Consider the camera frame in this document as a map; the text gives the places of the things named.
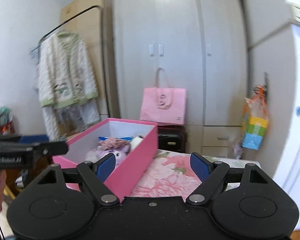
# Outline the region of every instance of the wardrobe door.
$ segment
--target wardrobe door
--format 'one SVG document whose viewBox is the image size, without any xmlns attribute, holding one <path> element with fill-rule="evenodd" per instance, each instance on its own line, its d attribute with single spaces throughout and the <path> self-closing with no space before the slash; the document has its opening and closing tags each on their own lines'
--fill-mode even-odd
<svg viewBox="0 0 300 240">
<path fill-rule="evenodd" d="M 143 90 L 154 86 L 155 2 L 113 0 L 114 44 L 121 117 L 139 120 Z"/>
<path fill-rule="evenodd" d="M 240 126 L 247 44 L 240 0 L 200 0 L 206 46 L 205 125 Z"/>
<path fill-rule="evenodd" d="M 186 125 L 203 125 L 202 41 L 196 0 L 155 0 L 159 66 L 186 89 Z"/>
</svg>

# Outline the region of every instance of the wardrobe drawer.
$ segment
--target wardrobe drawer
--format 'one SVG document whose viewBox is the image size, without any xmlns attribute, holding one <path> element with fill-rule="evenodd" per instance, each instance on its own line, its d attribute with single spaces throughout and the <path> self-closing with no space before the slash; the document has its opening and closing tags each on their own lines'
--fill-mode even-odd
<svg viewBox="0 0 300 240">
<path fill-rule="evenodd" d="M 228 147 L 229 142 L 240 135 L 241 127 L 205 126 L 203 128 L 202 146 Z"/>
<path fill-rule="evenodd" d="M 228 157 L 228 147 L 201 147 L 201 155 L 212 157 Z"/>
</svg>

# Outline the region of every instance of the hanging bag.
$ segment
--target hanging bag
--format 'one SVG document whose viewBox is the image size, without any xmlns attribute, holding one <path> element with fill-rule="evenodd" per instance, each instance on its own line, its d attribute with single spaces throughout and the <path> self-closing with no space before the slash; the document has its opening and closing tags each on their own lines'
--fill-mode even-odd
<svg viewBox="0 0 300 240">
<path fill-rule="evenodd" d="M 251 99 L 246 98 L 242 121 L 242 147 L 258 150 L 269 124 L 264 86 L 258 85 Z"/>
<path fill-rule="evenodd" d="M 164 73 L 167 88 L 159 85 L 159 74 Z M 186 112 L 186 89 L 173 88 L 163 68 L 155 74 L 155 87 L 145 88 L 140 120 L 157 122 L 159 125 L 183 125 Z"/>
</svg>

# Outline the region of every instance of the floral bedspread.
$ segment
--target floral bedspread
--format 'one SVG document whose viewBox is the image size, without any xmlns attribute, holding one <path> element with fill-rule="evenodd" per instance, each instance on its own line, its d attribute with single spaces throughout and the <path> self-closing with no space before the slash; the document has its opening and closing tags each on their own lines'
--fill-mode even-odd
<svg viewBox="0 0 300 240">
<path fill-rule="evenodd" d="M 246 163 L 258 162 L 205 156 L 210 162 L 222 161 L 232 168 L 244 168 Z M 190 154 L 158 150 L 145 174 L 131 192 L 134 197 L 182 196 L 183 200 L 201 184 L 190 167 Z M 228 188 L 238 187 L 239 183 L 229 183 Z"/>
</svg>

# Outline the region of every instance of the paper bag handle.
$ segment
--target paper bag handle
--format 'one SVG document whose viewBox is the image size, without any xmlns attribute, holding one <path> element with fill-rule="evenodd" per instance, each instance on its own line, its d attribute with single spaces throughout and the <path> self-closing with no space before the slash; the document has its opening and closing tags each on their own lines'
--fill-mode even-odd
<svg viewBox="0 0 300 240">
<path fill-rule="evenodd" d="M 173 89 L 170 90 L 171 91 L 171 100 L 170 100 L 170 102 L 168 104 L 162 105 L 160 103 L 160 99 L 159 99 L 160 96 L 158 95 L 158 90 L 160 88 L 160 85 L 159 85 L 159 74 L 160 74 L 160 71 L 162 71 L 164 73 L 164 75 L 165 75 L 165 79 L 166 79 L 166 83 L 168 85 L 168 88 L 172 88 L 171 85 L 170 85 L 170 82 L 169 82 L 169 79 L 168 79 L 168 76 L 167 76 L 165 70 L 163 68 L 159 67 L 157 69 L 156 73 L 155 73 L 155 80 L 154 80 L 155 87 L 156 87 L 156 89 L 155 89 L 155 96 L 156 96 L 157 107 L 158 107 L 158 109 L 169 109 L 171 107 L 171 105 L 172 105 L 172 102 L 173 102 L 174 90 Z"/>
</svg>

